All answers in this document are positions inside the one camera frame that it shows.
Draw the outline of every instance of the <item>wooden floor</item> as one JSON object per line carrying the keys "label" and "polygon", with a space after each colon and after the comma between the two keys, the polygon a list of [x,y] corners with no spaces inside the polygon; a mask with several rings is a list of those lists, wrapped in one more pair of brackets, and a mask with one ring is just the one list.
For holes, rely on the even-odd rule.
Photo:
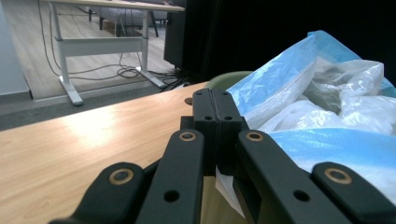
{"label": "wooden floor", "polygon": [[[56,42],[52,41],[53,44],[51,44],[51,39],[53,38],[51,38],[50,34],[50,7],[48,3],[38,2],[37,0],[1,1],[15,49],[20,58],[22,72],[31,88],[34,99],[46,99],[66,95],[59,82],[59,78],[54,74],[60,75],[61,70],[57,66],[59,60]],[[64,38],[114,36],[113,23],[105,21],[104,30],[101,31],[99,30],[99,18],[93,17],[92,21],[89,21],[88,14],[80,8],[59,7],[58,13],[62,14],[59,16],[59,22]],[[149,32],[148,70],[159,73],[174,72],[174,66],[163,59],[165,27],[163,26],[163,28],[160,29],[160,37],[156,37],[154,33]],[[57,64],[54,61],[53,55],[55,55]],[[110,64],[119,64],[120,56],[120,54],[107,54],[68,58],[68,71],[69,73],[78,73]],[[140,66],[137,53],[123,54],[121,63],[129,66]],[[70,75],[70,77],[96,79],[87,80],[73,78],[72,82],[79,92],[116,87],[136,82],[147,82],[147,80],[141,76],[134,78],[114,77],[119,69],[119,65],[109,66],[89,73]]]}

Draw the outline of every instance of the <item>plastic bag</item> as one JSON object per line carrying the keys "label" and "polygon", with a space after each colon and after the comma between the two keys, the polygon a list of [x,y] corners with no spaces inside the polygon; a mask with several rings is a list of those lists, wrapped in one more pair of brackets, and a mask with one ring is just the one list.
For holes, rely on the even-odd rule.
{"label": "plastic bag", "polygon": [[[284,50],[227,90],[250,129],[269,133],[296,164],[344,164],[396,204],[396,89],[384,66],[323,31]],[[217,188],[241,215],[231,176]]]}

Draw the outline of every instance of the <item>standing desk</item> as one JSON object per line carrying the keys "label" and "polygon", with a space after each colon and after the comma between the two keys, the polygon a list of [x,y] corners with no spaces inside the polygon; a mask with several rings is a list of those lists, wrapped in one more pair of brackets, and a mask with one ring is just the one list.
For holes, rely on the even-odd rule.
{"label": "standing desk", "polygon": [[[180,117],[192,114],[184,100],[204,85],[0,132],[0,223],[44,224],[69,217],[107,166],[126,161],[145,168],[158,160],[180,129]],[[213,195],[208,197],[211,206],[225,203],[218,192]],[[202,223],[242,219],[218,216],[219,209],[212,208],[203,209],[203,216],[220,220]]]}
{"label": "standing desk", "polygon": [[[149,11],[167,11],[179,12],[184,11],[183,7],[174,7],[166,5],[155,5],[148,3],[126,2],[121,0],[42,0],[48,1],[52,11],[52,18],[55,24],[55,40],[58,43],[59,58],[62,69],[60,81],[73,105],[82,105],[83,101],[78,95],[75,87],[71,83],[67,71],[66,57],[142,52],[142,64],[137,68],[139,73],[150,80],[158,87],[164,87],[165,84],[148,71],[149,56]],[[84,39],[63,39],[61,28],[58,21],[56,7],[58,5],[72,6],[97,6],[97,7],[119,7],[129,9],[139,9],[143,11],[143,34],[141,37],[108,37],[108,38],[84,38]]]}

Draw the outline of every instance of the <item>white metal desk frame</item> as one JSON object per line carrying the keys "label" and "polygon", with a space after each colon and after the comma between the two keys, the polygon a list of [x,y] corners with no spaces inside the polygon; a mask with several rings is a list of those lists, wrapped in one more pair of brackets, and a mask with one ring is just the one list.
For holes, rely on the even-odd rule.
{"label": "white metal desk frame", "polygon": [[[152,75],[148,71],[148,57],[149,57],[149,11],[157,9],[158,6],[153,5],[153,8],[149,8],[146,4],[144,8],[139,6],[119,5],[111,7],[127,7],[136,8],[143,11],[143,34],[141,37],[106,37],[106,38],[86,38],[86,39],[62,39],[61,28],[58,21],[58,14],[56,10],[57,4],[64,5],[75,5],[72,1],[51,1],[49,0],[50,9],[52,10],[52,17],[55,23],[55,40],[58,43],[59,57],[62,69],[62,75],[60,81],[64,90],[67,92],[73,105],[82,105],[83,101],[76,91],[73,84],[70,82],[69,74],[67,71],[66,57],[83,56],[83,55],[97,55],[97,54],[111,54],[111,53],[126,53],[126,52],[142,52],[142,64],[137,70],[140,74],[150,80],[158,87],[164,87],[165,84]],[[176,7],[176,10],[165,10],[171,12],[181,11],[183,8]]]}

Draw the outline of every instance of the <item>white desk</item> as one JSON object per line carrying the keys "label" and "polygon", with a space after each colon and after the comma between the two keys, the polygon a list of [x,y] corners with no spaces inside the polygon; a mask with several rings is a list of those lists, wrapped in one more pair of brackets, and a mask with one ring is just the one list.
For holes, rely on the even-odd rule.
{"label": "white desk", "polygon": [[[149,57],[149,11],[167,11],[179,12],[184,11],[183,7],[162,6],[138,2],[108,1],[108,0],[43,0],[48,1],[52,10],[52,16],[55,24],[55,40],[58,43],[59,58],[61,63],[62,75],[60,76],[64,90],[67,92],[73,105],[82,105],[83,101],[78,95],[73,84],[70,82],[67,71],[66,57],[75,57],[83,55],[142,52],[142,64],[137,68],[140,74],[150,80],[158,87],[164,87],[165,84],[148,71]],[[129,9],[139,9],[143,11],[143,34],[141,37],[108,37],[108,38],[85,38],[85,39],[63,39],[61,28],[58,22],[57,5],[73,6],[99,6],[99,7],[119,7]]]}

